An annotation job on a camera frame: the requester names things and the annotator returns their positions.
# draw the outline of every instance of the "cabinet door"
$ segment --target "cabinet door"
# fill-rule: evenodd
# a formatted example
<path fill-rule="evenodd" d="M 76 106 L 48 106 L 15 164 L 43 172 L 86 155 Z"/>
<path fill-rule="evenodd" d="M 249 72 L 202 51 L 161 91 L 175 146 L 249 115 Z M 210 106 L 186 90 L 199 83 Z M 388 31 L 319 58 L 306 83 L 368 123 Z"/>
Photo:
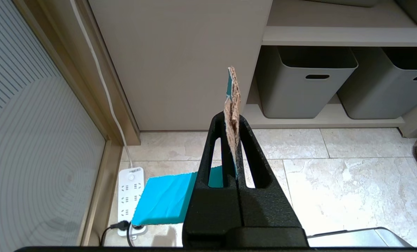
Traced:
<path fill-rule="evenodd" d="M 272 0 L 90 0 L 140 130 L 206 130 L 227 67 L 242 107 Z"/>

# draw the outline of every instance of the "white power strip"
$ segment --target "white power strip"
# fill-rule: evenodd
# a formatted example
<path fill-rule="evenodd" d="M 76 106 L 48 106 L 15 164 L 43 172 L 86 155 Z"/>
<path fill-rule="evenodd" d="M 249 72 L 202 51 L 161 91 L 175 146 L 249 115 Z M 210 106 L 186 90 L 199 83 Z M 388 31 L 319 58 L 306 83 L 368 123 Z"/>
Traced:
<path fill-rule="evenodd" d="M 138 200 L 145 187 L 143 168 L 135 167 L 124 169 L 118 173 L 118 222 L 131 221 L 134 216 Z M 137 230 L 130 229 L 131 238 L 136 239 L 136 235 L 144 233 L 146 226 Z M 126 236 L 126 231 L 118 230 L 119 236 Z"/>

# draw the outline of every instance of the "white cable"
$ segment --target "white cable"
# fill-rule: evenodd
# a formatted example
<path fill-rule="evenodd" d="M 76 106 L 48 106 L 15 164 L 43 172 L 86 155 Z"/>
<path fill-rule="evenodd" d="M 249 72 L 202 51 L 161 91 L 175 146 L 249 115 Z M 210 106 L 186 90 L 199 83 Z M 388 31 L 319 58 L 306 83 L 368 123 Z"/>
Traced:
<path fill-rule="evenodd" d="M 118 130 L 120 131 L 120 134 L 122 135 L 124 148 L 126 150 L 127 157 L 129 158 L 130 167 L 132 168 L 133 167 L 132 159 L 130 159 L 129 150 L 127 149 L 126 139 L 124 137 L 122 127 L 120 126 L 120 123 L 118 122 L 117 117 L 115 116 L 114 108 L 112 107 L 112 100 L 110 99 L 109 91 L 107 90 L 106 81 L 104 81 L 103 73 L 101 72 L 100 62 L 98 61 L 98 58 L 96 57 L 95 50 L 93 49 L 92 43 L 90 42 L 90 38 L 89 38 L 89 35 L 87 34 L 86 28 L 84 27 L 84 24 L 82 23 L 82 19 L 79 14 L 79 11 L 77 10 L 75 0 L 70 0 L 70 3 L 73 8 L 74 15 L 76 16 L 77 22 L 79 23 L 79 27 L 81 28 L 81 31 L 84 34 L 84 37 L 87 41 L 87 45 L 90 48 L 90 52 L 92 53 L 93 60 L 95 61 L 96 68 L 98 69 L 98 75 L 100 77 L 101 83 L 103 83 L 104 91 L 106 92 L 107 102 L 109 103 L 109 108 L 110 108 L 110 114 L 112 115 L 112 118 L 114 118 L 114 121 L 117 124 Z"/>

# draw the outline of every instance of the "tile floor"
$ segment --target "tile floor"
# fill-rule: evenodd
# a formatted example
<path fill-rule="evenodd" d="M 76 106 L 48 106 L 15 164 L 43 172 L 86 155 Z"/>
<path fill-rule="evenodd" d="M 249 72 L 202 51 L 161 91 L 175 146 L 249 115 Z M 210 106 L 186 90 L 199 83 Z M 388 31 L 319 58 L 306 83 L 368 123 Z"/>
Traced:
<path fill-rule="evenodd" d="M 307 235 L 383 226 L 417 246 L 415 139 L 395 128 L 256 129 L 263 149 Z M 197 171 L 207 133 L 142 133 L 130 146 L 145 178 Z M 221 164 L 215 148 L 213 166 Z M 124 153 L 120 169 L 128 167 Z M 253 186 L 250 174 L 246 174 Z M 117 222 L 117 192 L 109 223 Z M 181 246 L 182 225 L 149 226 L 135 246 Z M 127 246 L 109 231 L 105 244 Z"/>

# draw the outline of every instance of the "striped pattern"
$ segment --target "striped pattern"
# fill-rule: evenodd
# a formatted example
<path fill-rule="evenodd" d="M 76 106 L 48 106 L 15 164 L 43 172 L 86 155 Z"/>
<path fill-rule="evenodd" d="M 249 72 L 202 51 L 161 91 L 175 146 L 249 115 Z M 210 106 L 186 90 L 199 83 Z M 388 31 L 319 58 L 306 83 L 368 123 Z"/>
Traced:
<path fill-rule="evenodd" d="M 75 245 L 104 139 L 10 0 L 0 0 L 0 251 Z"/>

